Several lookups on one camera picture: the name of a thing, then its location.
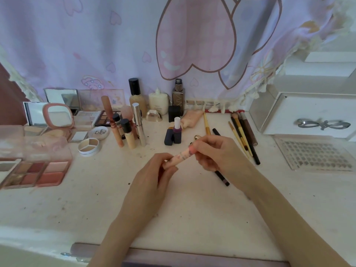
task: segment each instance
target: pink eyeshadow palette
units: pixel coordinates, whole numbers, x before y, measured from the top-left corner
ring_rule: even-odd
[[[60,185],[70,166],[70,161],[50,162],[36,182],[37,187],[53,187]]]
[[[121,114],[120,111],[113,111],[113,114]],[[108,116],[106,115],[106,112],[103,110],[98,118],[98,120],[95,122],[95,126],[107,126],[110,127],[110,120]]]
[[[46,167],[45,162],[21,162],[6,178],[4,189],[33,187]]]

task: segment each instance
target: hand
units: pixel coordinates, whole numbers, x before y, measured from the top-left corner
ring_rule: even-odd
[[[249,176],[255,168],[233,139],[207,135],[196,140],[193,146],[198,151],[195,158],[205,170],[218,170],[230,181],[238,178],[234,185],[243,191],[241,185],[246,181],[244,177]]]
[[[172,157],[169,153],[155,154],[136,174],[126,194],[118,218],[127,222],[135,234],[149,223],[162,205],[169,180],[178,168],[163,170],[161,165]]]

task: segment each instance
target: curtain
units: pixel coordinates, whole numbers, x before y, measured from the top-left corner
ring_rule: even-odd
[[[339,11],[335,0],[0,0],[0,45],[42,99],[122,89],[128,103],[133,77],[145,95],[182,78],[187,99],[257,97],[291,53],[335,37]]]

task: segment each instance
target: drawer handle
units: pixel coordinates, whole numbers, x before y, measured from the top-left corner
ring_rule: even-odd
[[[310,128],[310,127],[317,127],[320,126],[321,130],[325,128],[332,128],[332,129],[346,129],[351,124],[343,121],[339,121],[337,123],[333,123],[332,125],[328,124],[328,121],[323,121],[322,123],[314,122],[314,121],[303,121],[302,119],[298,119],[298,127],[300,128]]]

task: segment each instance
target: forearm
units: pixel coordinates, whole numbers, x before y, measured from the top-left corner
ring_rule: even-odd
[[[121,266],[127,251],[136,237],[136,232],[118,215],[110,225],[101,245],[88,267]]]
[[[350,266],[297,213],[278,189],[251,169],[244,192],[253,201],[292,267]]]

